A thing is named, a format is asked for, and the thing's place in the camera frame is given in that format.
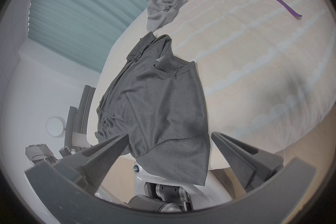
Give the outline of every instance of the clothing tag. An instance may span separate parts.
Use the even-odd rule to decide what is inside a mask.
[[[164,56],[162,56],[162,57],[156,59],[156,61],[159,62],[163,57],[164,57]]]

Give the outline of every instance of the wooden floor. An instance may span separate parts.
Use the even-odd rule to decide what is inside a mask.
[[[289,222],[303,205],[313,196],[324,179],[336,147],[336,109],[330,111],[325,119],[311,132],[305,135],[296,143],[288,146],[276,154],[283,157],[283,164],[286,165],[294,157],[316,167],[316,175],[306,194],[288,216],[284,223]],[[121,202],[128,202],[134,196],[134,172],[132,170],[134,161],[119,158],[111,167],[105,177],[102,186],[106,188]],[[236,199],[246,194],[231,168],[224,169],[227,176],[233,183]]]

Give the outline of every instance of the dark gray cloth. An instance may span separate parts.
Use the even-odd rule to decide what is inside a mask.
[[[97,113],[99,142],[128,133],[122,154],[131,153],[145,171],[204,186],[210,156],[204,93],[195,62],[175,57],[168,35],[140,39]]]
[[[154,32],[173,21],[188,0],[149,0],[147,5],[147,31]]]

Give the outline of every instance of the mattress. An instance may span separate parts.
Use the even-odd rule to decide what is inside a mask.
[[[275,153],[299,140],[336,99],[336,27],[324,0],[189,0],[173,22],[154,32],[172,38],[174,55],[195,61],[209,134],[222,132]],[[126,56],[146,31],[146,10],[113,45],[89,113],[94,145],[96,108]],[[211,142],[209,170],[229,167]]]

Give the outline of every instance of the drawstring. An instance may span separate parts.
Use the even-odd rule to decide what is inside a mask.
[[[177,72],[179,71],[179,69],[182,67],[183,65],[181,65],[178,69],[176,69],[176,73],[174,75],[174,79],[176,79],[176,75],[177,75]]]

